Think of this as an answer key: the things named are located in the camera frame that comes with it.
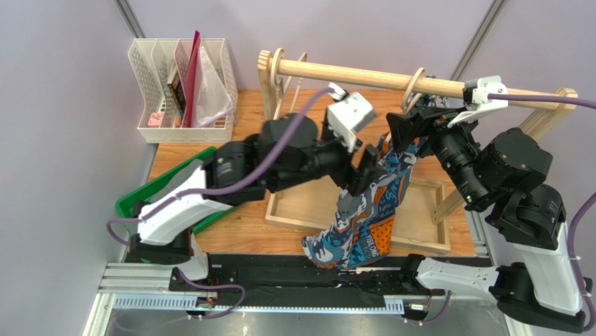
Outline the patterned blue orange shorts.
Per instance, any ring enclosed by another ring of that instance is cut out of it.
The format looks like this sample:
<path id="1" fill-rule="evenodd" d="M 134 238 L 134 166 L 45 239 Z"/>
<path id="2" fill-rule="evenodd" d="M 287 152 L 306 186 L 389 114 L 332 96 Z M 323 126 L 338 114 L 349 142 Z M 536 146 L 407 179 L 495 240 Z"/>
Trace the patterned blue orange shorts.
<path id="1" fill-rule="evenodd" d="M 349 270 L 389 254 L 396 209 L 404 201 L 413 166 L 420 158 L 417 152 L 426 141 L 420 137 L 405 150 L 396 151 L 390 132 L 380 136 L 376 164 L 383 168 L 383 175 L 357 197 L 340 192 L 330 227 L 301 240 L 311 262 L 323 269 Z"/>

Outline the grey shorts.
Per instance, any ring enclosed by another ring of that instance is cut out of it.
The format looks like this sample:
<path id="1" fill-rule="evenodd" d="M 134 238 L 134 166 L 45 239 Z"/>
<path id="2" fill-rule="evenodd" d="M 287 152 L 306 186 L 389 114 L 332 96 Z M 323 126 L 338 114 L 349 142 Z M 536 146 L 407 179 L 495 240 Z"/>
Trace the grey shorts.
<path id="1" fill-rule="evenodd" d="M 196 159 L 191 161 L 191 163 L 182 168 L 178 173 L 176 173 L 172 179 L 161 189 L 158 193 L 156 193 L 153 197 L 154 200 L 158 200 L 165 195 L 169 194 L 171 191 L 175 190 L 177 187 L 181 186 L 187 179 L 191 177 L 194 171 L 202 166 L 203 161 Z"/>

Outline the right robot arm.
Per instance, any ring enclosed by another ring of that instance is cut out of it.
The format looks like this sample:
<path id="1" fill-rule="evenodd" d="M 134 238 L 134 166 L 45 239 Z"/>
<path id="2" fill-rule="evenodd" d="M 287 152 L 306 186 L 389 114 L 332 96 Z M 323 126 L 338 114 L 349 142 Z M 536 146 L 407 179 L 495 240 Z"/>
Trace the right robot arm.
<path id="1" fill-rule="evenodd" d="M 426 288 L 487 300 L 528 325 L 577 334 L 593 329 L 593 281 L 570 251 L 576 225 L 567 222 L 561 194 L 545 182 L 552 155 L 517 127 L 481 146 L 473 136 L 478 121 L 457 121 L 463 112 L 423 107 L 410 115 L 389 113 L 392 145 L 404 151 L 420 141 L 416 155 L 436 157 L 465 209 L 485 213 L 522 259 L 475 269 L 418 256 L 411 273 Z"/>

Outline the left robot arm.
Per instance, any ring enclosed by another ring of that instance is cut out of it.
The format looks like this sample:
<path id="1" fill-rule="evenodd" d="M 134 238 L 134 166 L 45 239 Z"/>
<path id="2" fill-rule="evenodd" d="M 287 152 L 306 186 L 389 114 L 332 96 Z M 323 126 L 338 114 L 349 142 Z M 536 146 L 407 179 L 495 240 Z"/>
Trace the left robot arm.
<path id="1" fill-rule="evenodd" d="M 358 167 L 352 158 L 357 133 L 375 117 L 373 111 L 327 111 L 321 127 L 300 113 L 266 121 L 259 133 L 195 160 L 157 199 L 143 203 L 128 251 L 149 263 L 188 264 L 191 279 L 204 279 L 206 257 L 190 235 L 208 217 L 326 176 L 350 195 L 362 194 L 381 174 L 378 152 L 367 146 Z"/>

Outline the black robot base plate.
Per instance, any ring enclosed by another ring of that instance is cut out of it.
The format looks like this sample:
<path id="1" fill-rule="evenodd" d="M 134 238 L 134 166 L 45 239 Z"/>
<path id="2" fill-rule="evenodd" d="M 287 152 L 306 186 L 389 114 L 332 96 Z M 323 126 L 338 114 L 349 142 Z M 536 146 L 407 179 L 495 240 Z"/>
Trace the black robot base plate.
<path id="1" fill-rule="evenodd" d="M 440 288 L 426 289 L 401 273 L 405 257 L 355 270 L 320 269 L 301 255 L 217 254 L 194 285 L 172 265 L 109 263 L 99 292 L 118 308 L 197 312 L 402 314 L 406 305 L 438 307 Z"/>

